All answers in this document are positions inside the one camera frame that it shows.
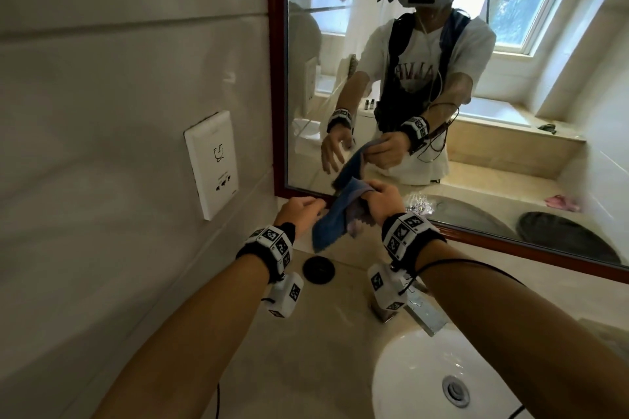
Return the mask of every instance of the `bathtub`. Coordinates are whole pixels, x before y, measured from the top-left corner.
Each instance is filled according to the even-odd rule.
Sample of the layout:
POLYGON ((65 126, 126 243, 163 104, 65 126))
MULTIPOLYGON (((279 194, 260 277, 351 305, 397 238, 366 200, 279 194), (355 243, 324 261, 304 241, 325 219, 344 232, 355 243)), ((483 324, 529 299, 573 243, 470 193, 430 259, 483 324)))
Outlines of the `bathtub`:
POLYGON ((472 97, 467 105, 461 105, 459 117, 497 121, 516 126, 530 127, 530 123, 518 111, 505 101, 487 100, 472 97))

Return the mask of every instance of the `mirror frame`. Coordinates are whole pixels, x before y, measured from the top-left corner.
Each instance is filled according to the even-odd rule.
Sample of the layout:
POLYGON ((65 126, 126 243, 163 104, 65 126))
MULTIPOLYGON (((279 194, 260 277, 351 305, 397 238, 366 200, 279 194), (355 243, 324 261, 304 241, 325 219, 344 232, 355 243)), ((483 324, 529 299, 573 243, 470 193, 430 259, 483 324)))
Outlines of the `mirror frame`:
MULTIPOLYGON (((268 1, 275 195, 285 199, 294 196, 311 195, 324 199, 330 206, 334 201, 334 197, 329 194, 292 188, 287 185, 288 0, 268 1)), ((549 248, 531 244, 523 245, 515 240, 500 239, 489 234, 474 232, 464 227, 438 222, 435 224, 438 225, 441 233, 448 240, 629 284, 629 267, 623 268, 611 264, 603 264, 586 257, 561 254, 549 248)))

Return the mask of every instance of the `black oval object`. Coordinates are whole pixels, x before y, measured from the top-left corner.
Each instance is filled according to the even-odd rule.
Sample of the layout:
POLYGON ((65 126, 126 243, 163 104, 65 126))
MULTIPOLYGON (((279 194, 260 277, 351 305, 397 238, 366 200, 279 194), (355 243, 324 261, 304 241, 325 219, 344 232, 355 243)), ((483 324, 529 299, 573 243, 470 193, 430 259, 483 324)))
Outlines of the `black oval object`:
POLYGON ((536 246, 554 248, 609 264, 620 264, 617 253, 601 237, 558 215, 526 212, 518 219, 516 231, 524 241, 536 246))
POLYGON ((314 256, 304 262, 301 268, 304 277, 310 283, 324 285, 334 278, 336 269, 326 257, 314 256))

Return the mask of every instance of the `neck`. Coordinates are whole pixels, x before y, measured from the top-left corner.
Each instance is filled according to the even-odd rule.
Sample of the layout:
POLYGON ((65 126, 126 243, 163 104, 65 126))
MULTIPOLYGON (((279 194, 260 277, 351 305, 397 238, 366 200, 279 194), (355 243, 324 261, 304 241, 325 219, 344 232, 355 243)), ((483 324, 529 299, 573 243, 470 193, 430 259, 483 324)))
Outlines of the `neck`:
POLYGON ((431 7, 418 7, 415 10, 415 30, 426 30, 426 33, 434 32, 445 25, 445 21, 450 17, 452 6, 443 9, 433 9, 431 7))

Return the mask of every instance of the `blue cloth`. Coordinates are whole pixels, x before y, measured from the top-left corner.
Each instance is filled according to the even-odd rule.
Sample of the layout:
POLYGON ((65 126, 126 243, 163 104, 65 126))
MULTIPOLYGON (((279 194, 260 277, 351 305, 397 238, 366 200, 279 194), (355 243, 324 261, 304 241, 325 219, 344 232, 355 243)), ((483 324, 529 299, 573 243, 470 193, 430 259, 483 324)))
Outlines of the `blue cloth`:
POLYGON ((379 139, 375 139, 361 146, 345 163, 332 183, 332 187, 337 192, 337 198, 330 211, 313 226, 313 250, 315 252, 329 247, 348 232, 352 237, 355 237, 357 235, 356 221, 358 220, 365 224, 375 225, 366 200, 360 198, 364 193, 374 189, 361 179, 364 165, 363 152, 369 146, 380 142, 379 139))

